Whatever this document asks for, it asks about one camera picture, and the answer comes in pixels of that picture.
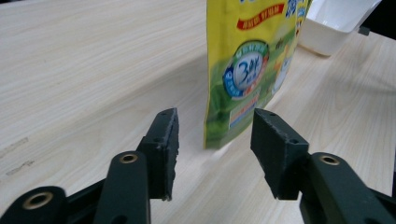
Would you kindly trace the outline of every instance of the white container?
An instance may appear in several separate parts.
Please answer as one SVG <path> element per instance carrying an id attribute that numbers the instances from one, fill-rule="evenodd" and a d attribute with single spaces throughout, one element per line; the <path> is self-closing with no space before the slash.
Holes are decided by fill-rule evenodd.
<path id="1" fill-rule="evenodd" d="M 314 0 L 300 32 L 299 44 L 330 56 L 339 50 L 349 34 L 378 6 L 381 0 Z"/>

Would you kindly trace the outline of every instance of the wooden table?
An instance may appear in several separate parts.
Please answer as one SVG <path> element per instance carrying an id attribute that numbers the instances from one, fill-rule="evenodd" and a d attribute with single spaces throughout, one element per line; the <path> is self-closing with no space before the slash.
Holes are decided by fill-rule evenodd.
<path id="1" fill-rule="evenodd" d="M 309 143 L 390 194 L 396 146 L 396 42 L 354 34 L 323 58 L 297 49 L 266 107 Z M 153 223 L 302 223 L 274 200 L 249 149 L 250 128 L 203 149 L 205 0 L 35 1 L 0 6 L 0 214 L 24 192 L 68 195 L 135 150 L 157 112 L 176 106 L 174 200 Z"/>

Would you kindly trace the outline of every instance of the snack bag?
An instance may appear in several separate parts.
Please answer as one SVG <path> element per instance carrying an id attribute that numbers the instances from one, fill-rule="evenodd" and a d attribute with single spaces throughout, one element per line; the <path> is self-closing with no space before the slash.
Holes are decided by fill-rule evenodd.
<path id="1" fill-rule="evenodd" d="M 207 0 L 205 147 L 219 148 L 280 88 L 311 0 Z"/>

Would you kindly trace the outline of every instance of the screw hole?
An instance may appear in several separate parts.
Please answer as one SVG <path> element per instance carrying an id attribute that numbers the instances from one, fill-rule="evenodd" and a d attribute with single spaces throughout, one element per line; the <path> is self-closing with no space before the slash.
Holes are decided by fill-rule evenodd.
<path id="1" fill-rule="evenodd" d="M 299 141 L 298 141 L 298 140 L 296 140 L 296 139 L 290 139 L 290 140 L 289 140 L 289 142 L 291 142 L 291 143 L 293 143 L 293 144 L 297 144 L 297 143 L 299 143 Z"/>
<path id="2" fill-rule="evenodd" d="M 45 191 L 30 196 L 22 205 L 26 210 L 33 210 L 49 203 L 53 198 L 51 192 Z"/>
<path id="3" fill-rule="evenodd" d="M 339 165 L 340 161 L 331 156 L 322 156 L 320 160 L 329 165 Z"/>
<path id="4" fill-rule="evenodd" d="M 366 224 L 381 224 L 379 221 L 373 219 L 373 218 L 366 218 L 364 219 L 364 223 Z"/>
<path id="5" fill-rule="evenodd" d="M 131 163 L 137 161 L 137 156 L 135 154 L 127 154 L 120 158 L 120 162 L 122 163 Z"/>
<path id="6" fill-rule="evenodd" d="M 117 217 L 114 217 L 113 220 L 111 221 L 111 224 L 125 224 L 128 218 L 126 216 L 120 215 Z"/>

